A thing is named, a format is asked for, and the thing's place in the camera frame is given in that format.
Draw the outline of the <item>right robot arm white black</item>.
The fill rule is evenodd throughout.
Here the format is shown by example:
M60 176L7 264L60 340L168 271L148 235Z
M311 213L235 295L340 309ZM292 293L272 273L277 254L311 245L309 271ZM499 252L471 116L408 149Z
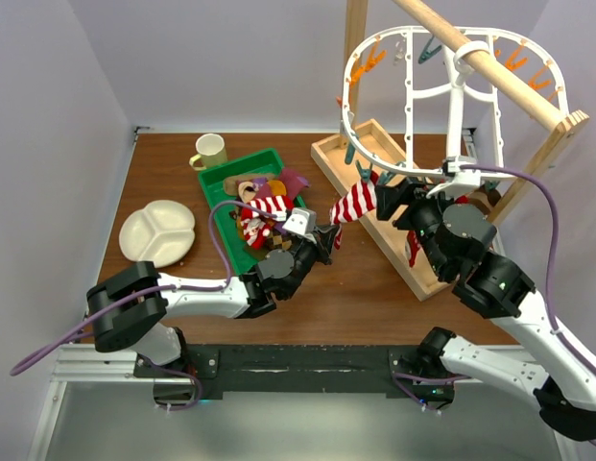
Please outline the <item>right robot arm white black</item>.
M412 231L439 280L473 312L505 330L533 362L477 347L457 333L433 328L394 378L432 385L479 379L526 400L559 434L596 443L596 356L553 314L535 283L490 245L497 233L479 208L406 178L377 185L376 217Z

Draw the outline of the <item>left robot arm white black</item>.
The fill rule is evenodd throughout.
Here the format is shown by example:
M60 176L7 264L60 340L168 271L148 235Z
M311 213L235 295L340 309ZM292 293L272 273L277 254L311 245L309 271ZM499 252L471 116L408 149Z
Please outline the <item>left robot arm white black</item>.
M230 279L180 279L141 261L87 294L97 352L134 349L163 318L218 316L251 319L291 299L318 263L329 265L341 227L315 227L293 236L288 251L274 250L246 273Z

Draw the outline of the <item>red white striped sock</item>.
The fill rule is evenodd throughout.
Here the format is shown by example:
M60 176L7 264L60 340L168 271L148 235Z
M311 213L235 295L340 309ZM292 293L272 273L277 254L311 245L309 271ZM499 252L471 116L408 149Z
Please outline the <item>red white striped sock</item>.
M372 179L360 180L330 209L332 224L350 223L376 209L375 183Z
M260 249L273 235L278 216L286 216L294 208L286 195L256 198L246 203L238 218L239 229L247 245Z

